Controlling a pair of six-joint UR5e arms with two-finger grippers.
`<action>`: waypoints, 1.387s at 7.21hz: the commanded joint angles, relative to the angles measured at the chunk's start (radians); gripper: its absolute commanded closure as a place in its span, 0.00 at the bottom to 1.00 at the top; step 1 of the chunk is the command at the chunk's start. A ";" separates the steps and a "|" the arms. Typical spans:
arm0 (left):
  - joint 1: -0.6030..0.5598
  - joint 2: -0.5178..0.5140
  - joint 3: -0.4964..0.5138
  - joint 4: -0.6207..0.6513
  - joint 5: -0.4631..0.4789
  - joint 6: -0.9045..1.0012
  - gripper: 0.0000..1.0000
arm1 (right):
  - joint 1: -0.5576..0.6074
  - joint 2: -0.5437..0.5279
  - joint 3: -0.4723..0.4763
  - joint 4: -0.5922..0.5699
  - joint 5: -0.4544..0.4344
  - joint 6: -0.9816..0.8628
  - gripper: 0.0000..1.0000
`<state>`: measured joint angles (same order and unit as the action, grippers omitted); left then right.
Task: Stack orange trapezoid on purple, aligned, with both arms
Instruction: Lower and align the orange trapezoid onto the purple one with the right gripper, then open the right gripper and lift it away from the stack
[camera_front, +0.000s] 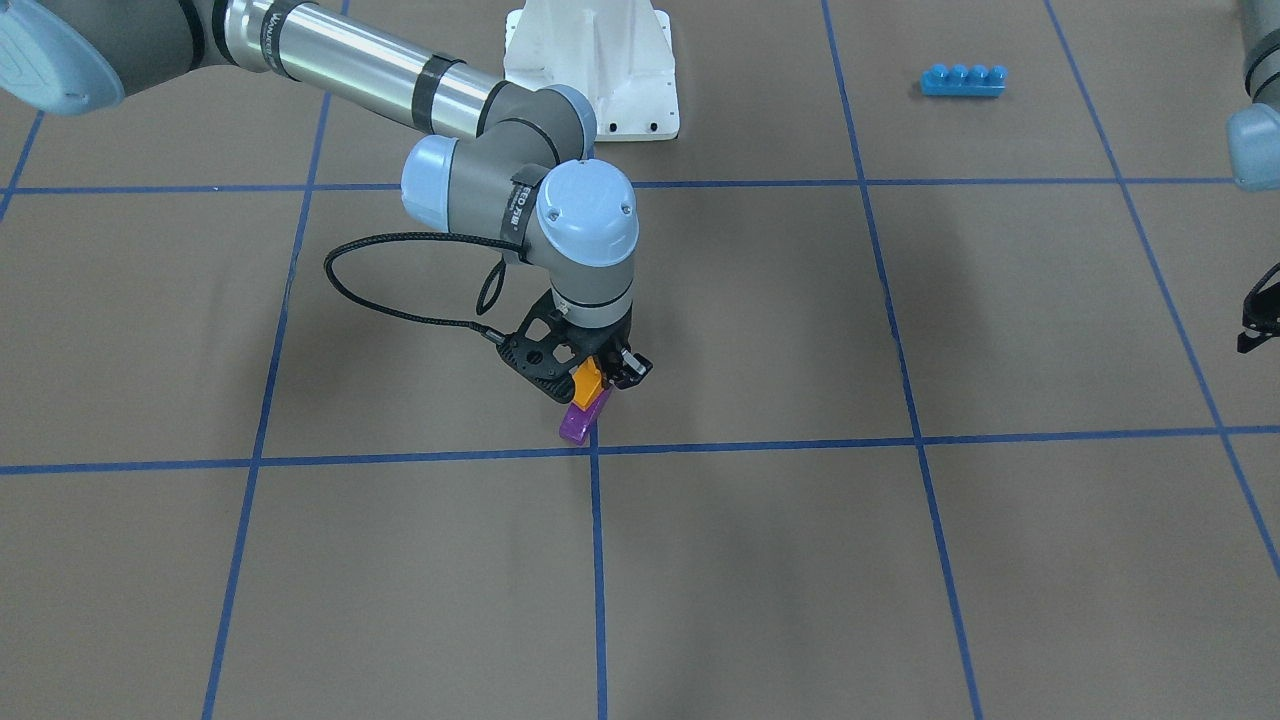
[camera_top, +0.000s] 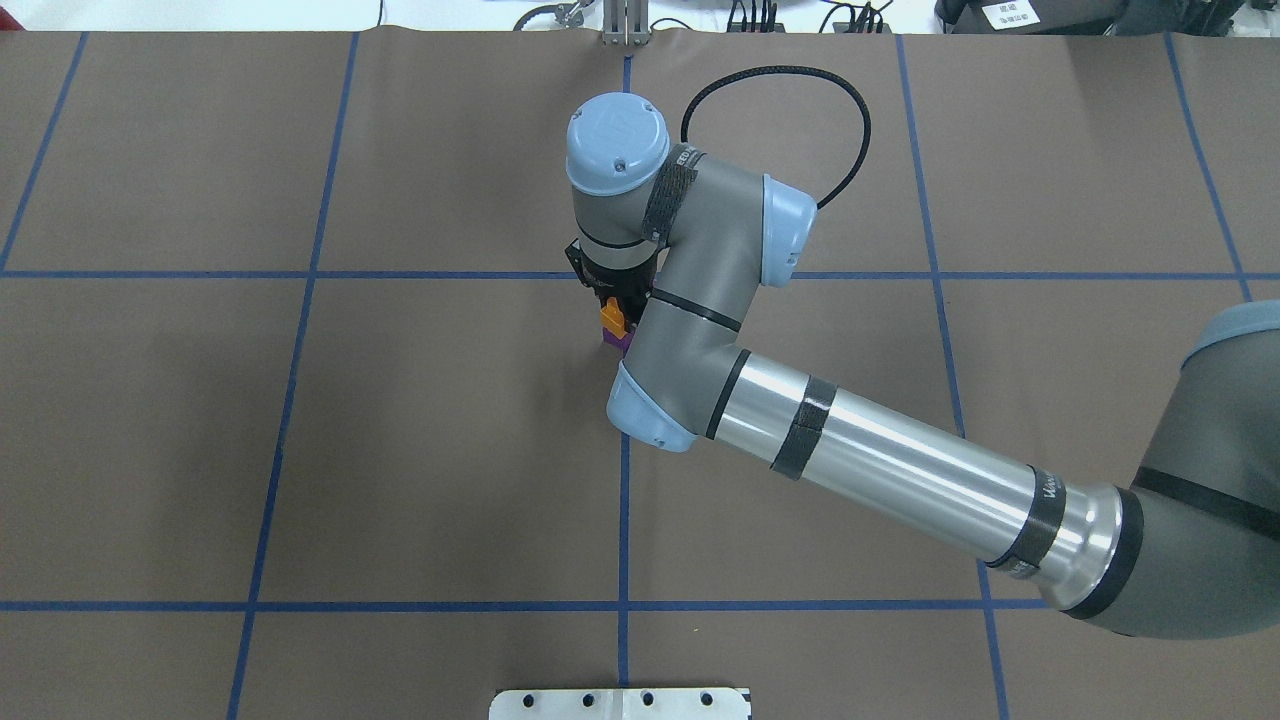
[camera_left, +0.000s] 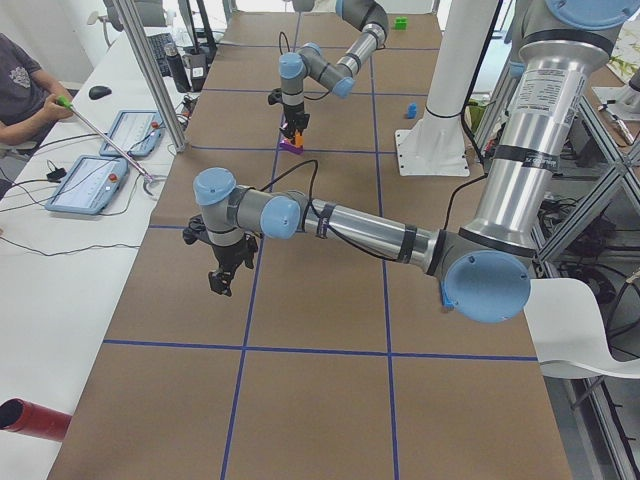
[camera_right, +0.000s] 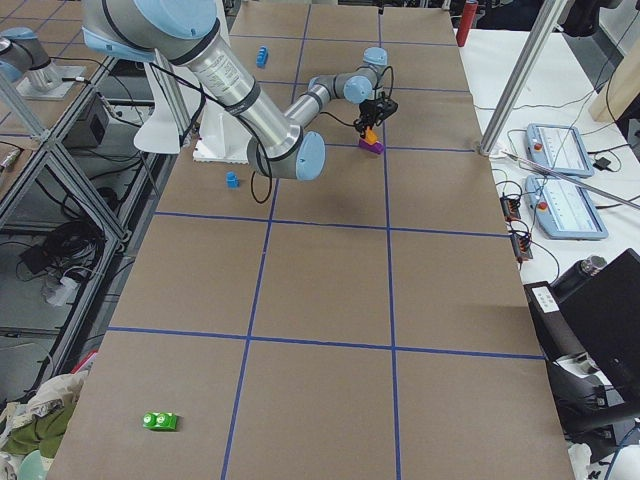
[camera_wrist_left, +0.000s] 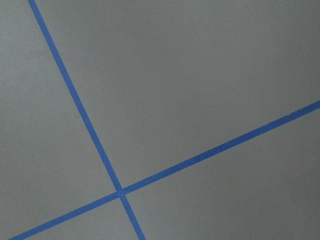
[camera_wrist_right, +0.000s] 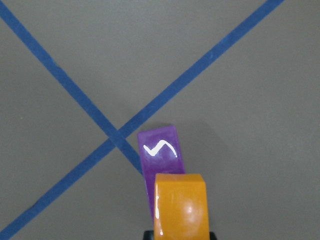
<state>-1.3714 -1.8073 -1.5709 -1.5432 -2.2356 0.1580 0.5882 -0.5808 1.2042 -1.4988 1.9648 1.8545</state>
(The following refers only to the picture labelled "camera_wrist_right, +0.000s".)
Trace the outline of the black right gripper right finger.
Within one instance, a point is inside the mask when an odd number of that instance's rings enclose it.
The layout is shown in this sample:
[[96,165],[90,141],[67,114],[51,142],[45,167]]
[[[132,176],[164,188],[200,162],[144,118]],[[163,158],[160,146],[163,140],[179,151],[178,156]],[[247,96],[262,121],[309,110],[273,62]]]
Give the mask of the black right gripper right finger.
[[212,232],[212,231],[209,232],[209,239],[210,240],[217,240],[217,237],[214,232]]

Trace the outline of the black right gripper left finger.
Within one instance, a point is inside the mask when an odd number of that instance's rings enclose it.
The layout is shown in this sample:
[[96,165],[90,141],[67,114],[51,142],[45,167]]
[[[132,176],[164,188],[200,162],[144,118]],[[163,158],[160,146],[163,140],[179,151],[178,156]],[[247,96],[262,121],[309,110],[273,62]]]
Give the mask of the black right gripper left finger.
[[143,240],[154,240],[154,231],[153,230],[146,230],[143,233]]

